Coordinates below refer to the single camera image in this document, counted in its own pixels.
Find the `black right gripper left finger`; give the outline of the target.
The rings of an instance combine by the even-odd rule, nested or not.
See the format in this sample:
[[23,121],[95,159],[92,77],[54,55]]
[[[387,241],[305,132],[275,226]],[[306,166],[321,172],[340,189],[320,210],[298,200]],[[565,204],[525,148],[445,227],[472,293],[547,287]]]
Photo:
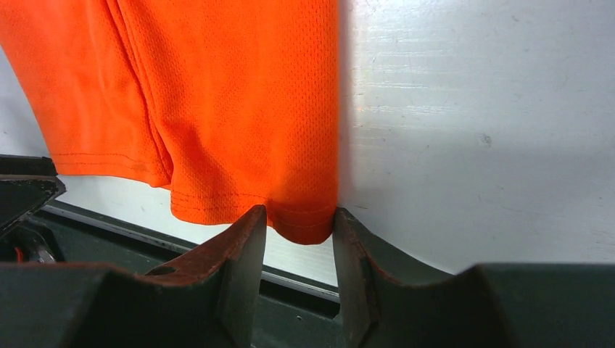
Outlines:
[[161,333],[179,347],[249,347],[263,269],[267,217],[255,205],[209,241],[150,270]]

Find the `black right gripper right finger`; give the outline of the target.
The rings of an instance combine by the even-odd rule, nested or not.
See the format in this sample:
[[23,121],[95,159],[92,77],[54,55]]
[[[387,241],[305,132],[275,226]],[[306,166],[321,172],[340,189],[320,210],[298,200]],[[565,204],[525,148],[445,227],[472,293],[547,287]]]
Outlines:
[[349,347],[471,347],[481,341],[450,274],[405,254],[337,208],[334,261]]

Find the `orange t-shirt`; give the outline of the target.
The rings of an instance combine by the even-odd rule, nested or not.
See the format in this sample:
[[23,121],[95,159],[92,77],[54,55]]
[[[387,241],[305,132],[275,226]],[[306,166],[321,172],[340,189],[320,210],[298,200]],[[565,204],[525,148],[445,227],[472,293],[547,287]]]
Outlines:
[[60,174],[167,188],[190,223],[263,204],[285,239],[330,236],[337,1],[3,1],[1,47]]

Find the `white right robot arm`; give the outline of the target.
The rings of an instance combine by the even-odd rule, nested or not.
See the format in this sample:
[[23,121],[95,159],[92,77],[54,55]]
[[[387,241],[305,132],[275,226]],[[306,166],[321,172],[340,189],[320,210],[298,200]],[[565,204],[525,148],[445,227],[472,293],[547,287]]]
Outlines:
[[[248,347],[260,288],[265,210],[254,207],[186,254],[134,275],[109,265],[59,263],[23,225],[65,191],[45,157],[1,158],[3,347]],[[404,288],[376,269],[360,226],[337,210],[335,264],[349,347],[464,347],[482,332],[465,296],[471,279]]]

